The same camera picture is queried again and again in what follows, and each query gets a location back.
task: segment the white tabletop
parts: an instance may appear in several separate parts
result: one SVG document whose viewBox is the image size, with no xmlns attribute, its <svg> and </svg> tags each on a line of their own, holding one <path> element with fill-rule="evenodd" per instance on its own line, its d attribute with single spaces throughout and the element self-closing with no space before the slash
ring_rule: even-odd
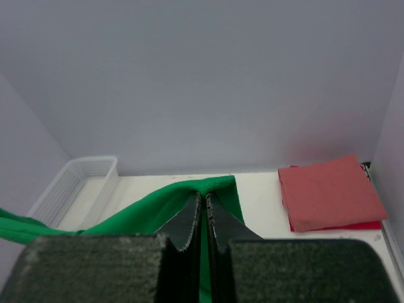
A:
<svg viewBox="0 0 404 303">
<path fill-rule="evenodd" d="M 99 222 L 147 194 L 173 182 L 216 177 L 215 175 L 156 175 L 120 177 Z M 400 301 L 404 302 L 404 291 L 400 275 L 394 266 L 380 230 L 329 230 L 322 232 L 296 233 L 289 230 L 288 217 L 282 205 L 277 172 L 234 174 L 239 192 L 242 214 L 246 225 L 256 234 L 267 239 L 358 239 L 368 243 L 380 256 L 391 278 Z"/>
</svg>

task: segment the white wall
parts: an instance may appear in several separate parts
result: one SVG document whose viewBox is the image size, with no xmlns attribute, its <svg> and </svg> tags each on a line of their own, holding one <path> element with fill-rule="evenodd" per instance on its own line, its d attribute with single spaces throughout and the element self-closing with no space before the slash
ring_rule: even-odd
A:
<svg viewBox="0 0 404 303">
<path fill-rule="evenodd" d="M 26 215 L 68 155 L 0 74 L 0 208 Z M 0 239 L 0 289 L 22 246 Z"/>
<path fill-rule="evenodd" d="M 404 58 L 374 155 L 372 176 L 404 252 Z"/>
<path fill-rule="evenodd" d="M 401 0 L 3 0 L 0 71 L 71 157 L 120 173 L 370 160 Z"/>
</svg>

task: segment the pink folded towel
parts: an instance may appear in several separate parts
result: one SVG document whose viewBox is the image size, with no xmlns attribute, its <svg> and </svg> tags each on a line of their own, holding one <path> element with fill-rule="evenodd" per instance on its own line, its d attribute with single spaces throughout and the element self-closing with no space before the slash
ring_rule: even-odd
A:
<svg viewBox="0 0 404 303">
<path fill-rule="evenodd" d="M 278 170 L 283 205 L 297 232 L 381 221 L 388 215 L 355 155 Z"/>
</svg>

